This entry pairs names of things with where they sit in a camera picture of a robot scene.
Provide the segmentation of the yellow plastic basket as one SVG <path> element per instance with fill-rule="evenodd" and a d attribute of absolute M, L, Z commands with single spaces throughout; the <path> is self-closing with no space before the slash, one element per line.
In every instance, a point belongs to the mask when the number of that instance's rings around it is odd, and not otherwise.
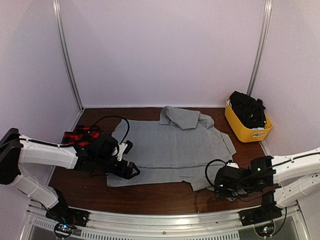
<path fill-rule="evenodd" d="M 266 124 L 264 128 L 258 129 L 245 127 L 232 110 L 229 98 L 225 100 L 224 115 L 235 136 L 242 143 L 263 141 L 274 126 L 269 116 L 265 113 Z"/>

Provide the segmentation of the red black plaid shirt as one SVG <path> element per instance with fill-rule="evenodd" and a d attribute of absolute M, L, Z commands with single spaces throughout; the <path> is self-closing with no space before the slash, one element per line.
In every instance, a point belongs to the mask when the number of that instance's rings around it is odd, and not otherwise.
<path fill-rule="evenodd" d="M 64 133 L 61 144 L 85 147 L 103 134 L 98 125 L 77 125 L 73 131 Z"/>

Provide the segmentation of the grey long sleeve shirt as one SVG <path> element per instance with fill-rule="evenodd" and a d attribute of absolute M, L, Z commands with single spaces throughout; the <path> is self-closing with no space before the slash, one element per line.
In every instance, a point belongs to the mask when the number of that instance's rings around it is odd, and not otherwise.
<path fill-rule="evenodd" d="M 166 106 L 158 121 L 122 120 L 112 136 L 120 139 L 125 133 L 133 147 L 124 159 L 135 163 L 140 174 L 129 180 L 111 174 L 108 187 L 187 182 L 194 192 L 211 190 L 205 176 L 214 181 L 236 154 L 229 135 L 195 110 Z"/>

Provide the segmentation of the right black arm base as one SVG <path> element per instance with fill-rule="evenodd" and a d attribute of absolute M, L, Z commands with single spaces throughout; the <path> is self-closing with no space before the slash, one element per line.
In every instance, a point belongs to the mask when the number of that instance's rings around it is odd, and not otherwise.
<path fill-rule="evenodd" d="M 276 233 L 275 219 L 282 217 L 282 209 L 277 207 L 275 190 L 264 193 L 261 206 L 241 210 L 238 214 L 243 227 L 254 225 L 255 233 L 264 239 Z"/>

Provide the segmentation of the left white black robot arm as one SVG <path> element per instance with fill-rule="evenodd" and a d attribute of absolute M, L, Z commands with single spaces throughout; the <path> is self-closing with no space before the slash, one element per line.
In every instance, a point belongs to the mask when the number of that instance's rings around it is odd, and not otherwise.
<path fill-rule="evenodd" d="M 61 144 L 32 139 L 11 128 L 0 141 L 0 183 L 14 186 L 51 210 L 61 222 L 67 222 L 72 218 L 72 211 L 63 195 L 41 184 L 23 169 L 23 164 L 76 171 L 100 170 L 130 180 L 141 172 L 135 163 L 123 159 L 132 147 L 131 141 L 119 142 L 111 135 L 102 133 L 96 125 L 81 126 L 73 132 L 66 132 Z"/>

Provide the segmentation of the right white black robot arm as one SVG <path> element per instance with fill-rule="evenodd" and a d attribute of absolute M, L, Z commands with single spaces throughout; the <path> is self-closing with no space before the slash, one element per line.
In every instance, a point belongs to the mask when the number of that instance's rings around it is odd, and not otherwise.
<path fill-rule="evenodd" d="M 214 195 L 217 199 L 248 197 L 278 185 L 263 194 L 256 210 L 259 220 L 268 220 L 276 207 L 283 209 L 320 185 L 319 148 L 286 156 L 263 156 L 253 159 L 248 168 L 227 163 L 216 173 Z"/>

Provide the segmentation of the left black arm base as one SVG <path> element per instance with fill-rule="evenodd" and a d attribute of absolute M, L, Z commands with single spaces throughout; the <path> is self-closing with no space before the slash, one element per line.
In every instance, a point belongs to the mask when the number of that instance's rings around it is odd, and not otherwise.
<path fill-rule="evenodd" d="M 57 222 L 53 227 L 54 235 L 58 239 L 65 240 L 69 238 L 78 227 L 87 226 L 89 212 L 70 208 L 62 192 L 55 188 L 54 190 L 57 193 L 58 203 L 52 208 L 45 206 L 42 206 L 42 208 L 46 211 L 45 216 L 47 218 Z"/>

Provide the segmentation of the black clothes in basket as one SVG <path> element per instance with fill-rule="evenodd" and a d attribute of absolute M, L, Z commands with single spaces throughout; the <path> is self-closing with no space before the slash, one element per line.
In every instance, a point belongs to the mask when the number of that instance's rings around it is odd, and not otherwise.
<path fill-rule="evenodd" d="M 267 120 L 266 107 L 261 99 L 234 91 L 230 97 L 231 108 L 240 122 L 248 129 L 264 128 Z"/>

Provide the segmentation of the front aluminium rail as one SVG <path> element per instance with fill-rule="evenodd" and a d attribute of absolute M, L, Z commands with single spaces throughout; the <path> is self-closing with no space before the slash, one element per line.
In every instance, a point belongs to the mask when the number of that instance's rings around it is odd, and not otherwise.
<path fill-rule="evenodd" d="M 66 240 L 267 240 L 244 226 L 239 212 L 253 207 L 180 215 L 123 214 L 89 211 L 85 227 Z M 31 201 L 18 240 L 58 240 L 53 233 L 56 222 L 46 218 L 40 204 Z M 281 230 L 268 240 L 310 240 L 298 203 L 287 207 Z"/>

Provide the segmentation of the left aluminium frame post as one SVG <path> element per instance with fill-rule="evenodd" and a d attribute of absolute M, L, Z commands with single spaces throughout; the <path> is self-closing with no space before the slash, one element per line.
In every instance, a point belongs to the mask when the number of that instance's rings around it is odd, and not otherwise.
<path fill-rule="evenodd" d="M 53 0 L 52 5 L 53 5 L 53 14 L 56 22 L 56 27 L 57 27 L 58 39 L 59 39 L 60 48 L 61 48 L 62 59 L 65 66 L 67 78 L 71 87 L 71 91 L 72 91 L 77 109 L 81 112 L 84 110 L 84 107 L 80 98 L 80 93 L 76 84 L 76 79 L 75 79 L 74 71 L 72 68 L 70 54 L 68 51 L 68 45 L 67 45 L 66 35 L 64 31 L 63 18 L 62 18 L 62 12 L 61 12 L 61 3 L 59 0 Z"/>

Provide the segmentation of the aluminium frame post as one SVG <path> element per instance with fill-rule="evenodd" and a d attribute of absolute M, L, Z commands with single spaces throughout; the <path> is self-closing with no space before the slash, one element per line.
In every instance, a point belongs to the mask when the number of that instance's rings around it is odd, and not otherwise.
<path fill-rule="evenodd" d="M 72 68 L 70 54 L 68 51 L 68 45 L 67 45 L 66 35 L 64 31 L 63 18 L 62 18 L 62 12 L 61 12 L 61 3 L 59 0 L 53 0 L 52 5 L 53 5 L 53 14 L 56 22 L 56 27 L 57 27 L 58 39 L 59 39 L 60 48 L 61 48 L 62 59 L 65 66 L 67 78 L 71 87 L 71 91 L 72 91 L 77 109 L 81 112 L 84 110 L 84 107 L 80 98 L 80 93 L 76 84 L 76 79 L 75 79 L 74 71 Z"/>
<path fill-rule="evenodd" d="M 255 83 L 258 78 L 259 69 L 262 63 L 263 59 L 263 52 L 266 46 L 266 42 L 268 39 L 268 34 L 270 30 L 270 24 L 271 24 L 271 18 L 272 18 L 272 0 L 265 0 L 264 1 L 264 10 L 262 15 L 262 22 L 261 22 L 261 29 L 260 29 L 260 35 L 257 45 L 257 51 L 255 55 L 255 60 L 248 84 L 248 88 L 246 91 L 246 94 L 251 96 L 255 87 Z"/>

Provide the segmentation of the right aluminium frame post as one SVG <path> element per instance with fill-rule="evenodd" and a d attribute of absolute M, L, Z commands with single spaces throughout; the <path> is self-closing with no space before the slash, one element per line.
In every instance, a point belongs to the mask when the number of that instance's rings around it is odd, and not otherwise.
<path fill-rule="evenodd" d="M 268 34 L 270 30 L 270 24 L 271 24 L 271 18 L 272 18 L 272 0 L 265 0 L 264 1 L 264 10 L 262 15 L 262 22 L 261 22 L 261 29 L 260 29 L 260 35 L 257 45 L 257 51 L 255 55 L 255 60 L 248 84 L 248 88 L 246 91 L 246 94 L 251 96 L 255 87 L 255 83 L 258 78 L 259 69 L 262 63 L 263 59 L 263 52 L 266 46 L 266 42 L 268 39 Z"/>

